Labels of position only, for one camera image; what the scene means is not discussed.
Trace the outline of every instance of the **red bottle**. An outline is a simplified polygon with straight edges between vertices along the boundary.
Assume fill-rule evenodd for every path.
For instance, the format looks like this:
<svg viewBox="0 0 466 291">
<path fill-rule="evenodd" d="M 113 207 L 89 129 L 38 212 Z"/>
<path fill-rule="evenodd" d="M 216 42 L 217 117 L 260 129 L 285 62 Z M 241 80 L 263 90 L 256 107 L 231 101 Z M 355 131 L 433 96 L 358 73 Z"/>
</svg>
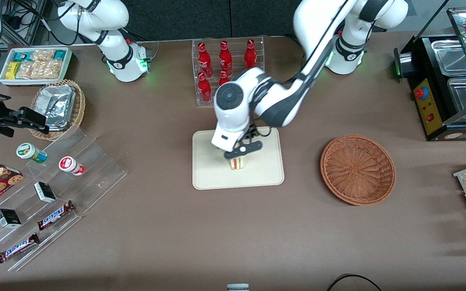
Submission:
<svg viewBox="0 0 466 291">
<path fill-rule="evenodd" d="M 210 103 L 211 102 L 211 86 L 204 72 L 199 72 L 199 83 L 197 87 L 199 88 L 199 94 L 201 95 L 202 102 Z"/>
<path fill-rule="evenodd" d="M 252 39 L 248 40 L 248 49 L 244 54 L 244 62 L 246 63 L 246 69 L 256 66 L 255 41 Z"/>
<path fill-rule="evenodd" d="M 220 69 L 226 71 L 228 77 L 233 74 L 233 59 L 231 58 L 231 52 L 228 49 L 228 42 L 220 42 L 220 54 L 218 54 L 218 59 L 220 59 Z"/>
<path fill-rule="evenodd" d="M 206 51 L 206 45 L 203 42 L 200 42 L 197 47 L 199 48 L 199 67 L 206 75 L 206 79 L 209 79 L 213 76 L 210 54 Z"/>
<path fill-rule="evenodd" d="M 218 86 L 222 86 L 222 84 L 229 82 L 228 73 L 226 71 L 220 72 L 220 80 L 218 81 Z"/>
</svg>

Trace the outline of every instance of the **aluminum foil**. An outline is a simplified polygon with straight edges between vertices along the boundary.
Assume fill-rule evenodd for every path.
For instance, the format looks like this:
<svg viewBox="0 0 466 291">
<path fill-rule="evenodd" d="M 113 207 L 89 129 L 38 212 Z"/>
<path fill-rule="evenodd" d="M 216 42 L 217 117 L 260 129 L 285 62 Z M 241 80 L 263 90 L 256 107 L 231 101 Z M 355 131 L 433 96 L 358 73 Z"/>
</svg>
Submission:
<svg viewBox="0 0 466 291">
<path fill-rule="evenodd" d="M 51 131 L 65 131 L 70 127 L 76 90 L 70 85 L 42 88 L 34 110 L 46 116 Z"/>
</svg>

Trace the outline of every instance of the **red switch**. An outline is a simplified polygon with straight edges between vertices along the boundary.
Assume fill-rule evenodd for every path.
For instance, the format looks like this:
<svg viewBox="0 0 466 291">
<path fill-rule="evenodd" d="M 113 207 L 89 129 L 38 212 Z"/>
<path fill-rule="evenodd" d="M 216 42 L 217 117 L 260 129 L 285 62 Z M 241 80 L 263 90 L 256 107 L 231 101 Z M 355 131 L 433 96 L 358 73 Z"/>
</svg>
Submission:
<svg viewBox="0 0 466 291">
<path fill-rule="evenodd" d="M 415 91 L 415 97 L 418 99 L 424 97 L 424 95 L 425 95 L 425 91 L 422 88 Z"/>
</svg>

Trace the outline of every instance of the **wicker basket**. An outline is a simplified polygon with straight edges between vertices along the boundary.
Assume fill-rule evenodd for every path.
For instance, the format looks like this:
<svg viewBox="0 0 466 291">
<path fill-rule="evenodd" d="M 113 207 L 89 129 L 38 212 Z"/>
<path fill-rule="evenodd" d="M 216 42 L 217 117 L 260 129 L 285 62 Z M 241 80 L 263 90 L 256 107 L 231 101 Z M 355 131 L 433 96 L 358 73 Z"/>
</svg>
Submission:
<svg viewBox="0 0 466 291">
<path fill-rule="evenodd" d="M 359 135 L 332 140 L 321 155 L 320 170 L 337 197 L 360 206 L 383 201 L 396 180 L 394 164 L 386 150 Z"/>
<path fill-rule="evenodd" d="M 84 110 L 85 110 L 84 92 L 82 92 L 79 85 L 77 85 L 75 82 L 70 81 L 70 80 L 62 80 L 59 82 L 51 83 L 51 84 L 46 85 L 46 87 L 47 86 L 60 86 L 60 85 L 71 85 L 76 89 L 76 97 L 75 97 L 75 102 L 74 102 L 73 111 L 72 111 L 72 118 L 70 121 L 70 127 L 68 129 L 71 129 L 72 127 L 79 127 L 84 118 Z M 35 94 L 35 98 L 32 101 L 32 108 L 35 107 L 35 102 L 37 102 L 38 96 L 39 96 L 39 92 Z M 67 130 L 66 131 L 50 131 L 50 133 L 48 133 L 47 135 L 40 133 L 39 131 L 33 131 L 31 129 L 30 131 L 32 135 L 37 138 L 53 141 L 59 138 L 61 135 L 63 135 Z"/>
</svg>

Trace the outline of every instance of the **acrylic display stand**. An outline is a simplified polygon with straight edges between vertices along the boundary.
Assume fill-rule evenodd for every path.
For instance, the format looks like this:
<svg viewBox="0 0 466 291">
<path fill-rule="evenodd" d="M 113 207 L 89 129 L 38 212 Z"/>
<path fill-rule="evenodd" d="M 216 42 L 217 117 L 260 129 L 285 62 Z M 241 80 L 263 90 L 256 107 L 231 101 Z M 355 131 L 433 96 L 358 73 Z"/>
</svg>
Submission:
<svg viewBox="0 0 466 291">
<path fill-rule="evenodd" d="M 240 72 L 244 71 L 244 53 L 248 48 L 248 40 L 253 39 L 255 41 L 256 50 L 256 66 L 265 70 L 265 50 L 264 50 L 264 37 L 235 37 L 235 38 L 223 38 L 223 39 L 194 39 L 192 41 L 192 64 L 194 69 L 194 82 L 195 82 L 195 96 L 197 98 L 197 105 L 213 105 L 213 101 L 210 103 L 204 103 L 199 94 L 199 88 L 197 84 L 199 79 L 197 74 L 201 72 L 199 67 L 199 48 L 197 45 L 200 42 L 206 44 L 206 51 L 211 57 L 211 67 L 213 68 L 213 77 L 208 79 L 211 85 L 211 96 L 215 96 L 215 92 L 218 89 L 218 80 L 220 79 L 220 61 L 218 54 L 220 53 L 220 42 L 225 40 L 228 42 L 229 52 L 233 58 L 233 75 L 229 79 L 233 79 L 238 76 Z"/>
<path fill-rule="evenodd" d="M 269 127 L 258 127 L 267 134 Z M 193 136 L 193 185 L 198 190 L 271 186 L 283 183 L 283 162 L 280 135 L 272 129 L 268 137 L 258 136 L 262 149 L 244 156 L 244 168 L 232 170 L 224 151 L 212 143 L 214 131 L 198 131 Z"/>
<path fill-rule="evenodd" d="M 40 240 L 39 245 L 31 246 L 0 264 L 8 271 L 18 271 L 24 267 L 79 221 L 98 199 L 126 175 L 116 161 L 103 152 L 96 141 L 80 128 L 68 130 L 44 151 L 48 153 L 48 159 L 42 164 L 28 162 L 21 170 L 25 178 L 14 186 L 15 191 L 11 193 L 13 190 L 11 188 L 9 193 L 0 197 L 0 208 L 15 210 L 22 223 L 14 230 L 0 225 L 0 252 L 17 245 L 34 232 Z M 83 175 L 75 176 L 59 169 L 59 160 L 68 155 L 85 166 Z M 34 188 L 37 181 L 51 186 L 57 197 L 54 203 L 39 200 Z M 76 209 L 68 212 L 45 230 L 39 231 L 37 222 L 42 221 L 69 200 Z"/>
</svg>

